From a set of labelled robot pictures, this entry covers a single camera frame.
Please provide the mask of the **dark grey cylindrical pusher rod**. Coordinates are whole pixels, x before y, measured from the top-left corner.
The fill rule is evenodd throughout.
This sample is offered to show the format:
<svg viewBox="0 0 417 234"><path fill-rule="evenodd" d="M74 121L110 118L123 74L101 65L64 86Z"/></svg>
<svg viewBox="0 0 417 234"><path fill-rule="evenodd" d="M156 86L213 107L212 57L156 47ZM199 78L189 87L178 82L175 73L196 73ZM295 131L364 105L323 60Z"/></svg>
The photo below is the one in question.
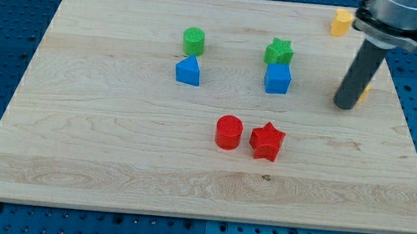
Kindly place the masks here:
<svg viewBox="0 0 417 234"><path fill-rule="evenodd" d="M388 49L380 48L369 40L363 41L333 97L338 108L347 110L356 105L387 53Z"/></svg>

